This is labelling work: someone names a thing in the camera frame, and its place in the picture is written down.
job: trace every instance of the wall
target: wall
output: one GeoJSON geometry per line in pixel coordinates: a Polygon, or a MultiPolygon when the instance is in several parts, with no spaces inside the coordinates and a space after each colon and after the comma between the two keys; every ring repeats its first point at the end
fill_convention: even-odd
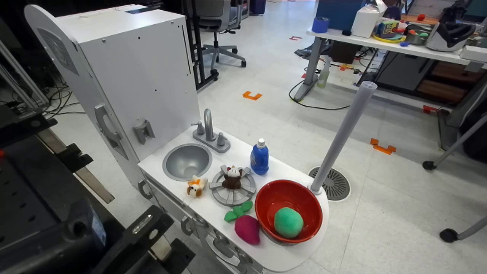
{"type": "Polygon", "coordinates": [[[456,0],[415,0],[410,9],[411,16],[427,14],[427,17],[440,17],[442,11],[453,6],[456,0]]]}

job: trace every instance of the trash can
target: trash can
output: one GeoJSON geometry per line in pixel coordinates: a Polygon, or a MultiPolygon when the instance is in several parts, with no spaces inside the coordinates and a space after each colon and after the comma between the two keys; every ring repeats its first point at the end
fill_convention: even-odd
{"type": "Polygon", "coordinates": [[[267,0],[250,0],[250,14],[261,16],[265,12],[265,2],[267,0]]]}

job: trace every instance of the cabinet door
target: cabinet door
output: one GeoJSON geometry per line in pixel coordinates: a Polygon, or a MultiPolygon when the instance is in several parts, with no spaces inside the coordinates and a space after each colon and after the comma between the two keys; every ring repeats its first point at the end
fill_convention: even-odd
{"type": "Polygon", "coordinates": [[[141,162],[200,121],[186,32],[182,17],[83,44],[141,162]]]}

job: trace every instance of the toy kitchen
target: toy kitchen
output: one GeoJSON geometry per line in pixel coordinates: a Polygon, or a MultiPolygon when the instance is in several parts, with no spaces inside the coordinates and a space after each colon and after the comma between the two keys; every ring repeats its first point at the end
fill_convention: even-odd
{"type": "Polygon", "coordinates": [[[183,16],[139,5],[25,14],[133,186],[206,256],[233,273],[279,273],[323,244],[326,192],[273,157],[256,174],[250,156],[264,142],[253,148],[201,114],[183,16]]]}

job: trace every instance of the red bowl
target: red bowl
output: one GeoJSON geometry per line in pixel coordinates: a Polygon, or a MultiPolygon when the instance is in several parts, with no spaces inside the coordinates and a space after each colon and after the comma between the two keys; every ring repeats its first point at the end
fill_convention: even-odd
{"type": "Polygon", "coordinates": [[[285,244],[310,241],[320,232],[323,223],[323,212],[317,197],[303,184],[290,180],[271,181],[259,191],[256,215],[264,232],[285,244]],[[303,216],[303,230],[293,239],[281,236],[274,229],[274,215],[282,207],[291,207],[303,216]]]}

